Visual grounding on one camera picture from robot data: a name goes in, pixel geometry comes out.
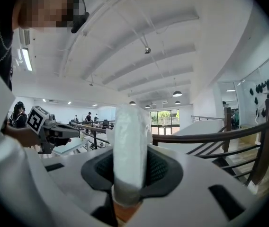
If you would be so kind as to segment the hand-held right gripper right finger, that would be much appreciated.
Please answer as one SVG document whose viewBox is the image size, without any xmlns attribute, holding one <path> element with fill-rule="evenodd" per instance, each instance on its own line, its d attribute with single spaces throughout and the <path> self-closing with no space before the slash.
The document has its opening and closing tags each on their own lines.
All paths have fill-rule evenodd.
<svg viewBox="0 0 269 227">
<path fill-rule="evenodd" d="M 236 227 L 257 201 L 212 162 L 150 145 L 163 176 L 140 191 L 142 204 L 127 227 Z"/>
</svg>

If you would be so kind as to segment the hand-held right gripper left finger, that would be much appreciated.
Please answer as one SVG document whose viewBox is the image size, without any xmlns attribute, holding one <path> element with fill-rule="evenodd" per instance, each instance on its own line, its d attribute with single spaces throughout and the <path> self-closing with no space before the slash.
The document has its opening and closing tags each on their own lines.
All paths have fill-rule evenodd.
<svg viewBox="0 0 269 227">
<path fill-rule="evenodd" d="M 112 147 L 46 159 L 32 149 L 25 150 L 35 185 L 53 216 L 90 216 L 98 208 L 114 215 L 109 194 L 94 190 L 81 174 L 87 161 L 110 150 Z"/>
</svg>

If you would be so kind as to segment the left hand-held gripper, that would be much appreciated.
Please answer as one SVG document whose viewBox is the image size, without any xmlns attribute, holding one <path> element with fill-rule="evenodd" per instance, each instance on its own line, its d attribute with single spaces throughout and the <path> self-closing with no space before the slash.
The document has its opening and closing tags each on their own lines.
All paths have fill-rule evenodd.
<svg viewBox="0 0 269 227">
<path fill-rule="evenodd" d="M 41 150 L 39 154 L 51 154 L 54 148 L 47 143 L 47 137 L 78 138 L 80 131 L 70 125 L 57 123 L 54 114 L 49 114 L 40 106 L 33 106 L 26 125 L 37 134 Z"/>
</svg>

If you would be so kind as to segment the person's left hand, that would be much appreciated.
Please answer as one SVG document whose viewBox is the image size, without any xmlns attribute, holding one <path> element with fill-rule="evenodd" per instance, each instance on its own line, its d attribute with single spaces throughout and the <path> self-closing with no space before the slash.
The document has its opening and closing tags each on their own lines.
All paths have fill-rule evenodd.
<svg viewBox="0 0 269 227">
<path fill-rule="evenodd" d="M 50 144 L 51 148 L 55 148 L 58 146 L 65 146 L 68 142 L 71 142 L 70 138 L 58 138 L 58 137 L 47 137 L 46 138 L 47 143 Z"/>
</svg>

